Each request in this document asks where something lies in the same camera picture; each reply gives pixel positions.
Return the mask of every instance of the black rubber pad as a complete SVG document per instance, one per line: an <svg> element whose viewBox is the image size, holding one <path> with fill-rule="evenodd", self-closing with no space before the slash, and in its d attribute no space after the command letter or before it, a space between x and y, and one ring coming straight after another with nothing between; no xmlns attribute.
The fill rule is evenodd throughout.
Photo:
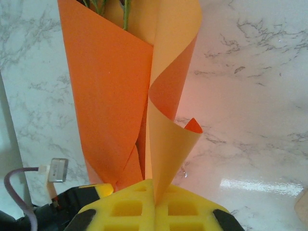
<svg viewBox="0 0 308 231"><path fill-rule="evenodd" d="M215 209L213 214L223 231L245 231L232 214L220 209Z"/></svg>
<svg viewBox="0 0 308 231"><path fill-rule="evenodd" d="M95 209L89 209L82 213L78 213L64 231L86 231L95 214Z"/></svg>

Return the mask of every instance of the metal connector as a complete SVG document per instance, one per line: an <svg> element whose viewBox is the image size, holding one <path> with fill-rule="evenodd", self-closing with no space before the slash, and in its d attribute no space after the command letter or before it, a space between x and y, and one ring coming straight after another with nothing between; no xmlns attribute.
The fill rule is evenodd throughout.
<svg viewBox="0 0 308 231"><path fill-rule="evenodd" d="M68 159L53 158L50 164L48 182L65 182L67 175Z"/></svg>

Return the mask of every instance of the white marble countertop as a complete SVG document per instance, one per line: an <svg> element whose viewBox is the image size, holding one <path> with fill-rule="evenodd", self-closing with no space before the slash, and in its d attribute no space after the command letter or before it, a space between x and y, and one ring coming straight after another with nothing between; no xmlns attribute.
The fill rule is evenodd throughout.
<svg viewBox="0 0 308 231"><path fill-rule="evenodd" d="M88 184L56 0L0 2L0 69L25 167L68 158L57 192ZM26 173L32 202L46 204L44 176Z"/></svg>
<svg viewBox="0 0 308 231"><path fill-rule="evenodd" d="M204 19L177 122L204 134L174 183L236 216L247 231L304 231L308 186L308 2L201 0ZM25 166L70 159L88 182L56 1L0 2L0 68ZM27 175L34 203L42 179Z"/></svg>

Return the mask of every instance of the yellow sponge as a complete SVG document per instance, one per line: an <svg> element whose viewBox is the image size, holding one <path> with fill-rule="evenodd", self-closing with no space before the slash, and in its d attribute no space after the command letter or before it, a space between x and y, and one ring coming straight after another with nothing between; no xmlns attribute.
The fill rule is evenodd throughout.
<svg viewBox="0 0 308 231"><path fill-rule="evenodd" d="M225 208L170 185L155 206L152 180L144 180L83 207L96 210L87 231L221 231L213 210Z"/></svg>

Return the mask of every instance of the orange paper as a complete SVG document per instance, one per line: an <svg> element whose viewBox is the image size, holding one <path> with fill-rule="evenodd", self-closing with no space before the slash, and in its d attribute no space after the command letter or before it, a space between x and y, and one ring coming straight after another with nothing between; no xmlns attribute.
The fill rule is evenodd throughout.
<svg viewBox="0 0 308 231"><path fill-rule="evenodd" d="M195 120L186 129L173 122L201 23L198 0L133 0L130 33L119 27L117 0L106 18L76 0L58 5L90 179L96 173L121 189L153 176L158 201L202 133Z"/></svg>

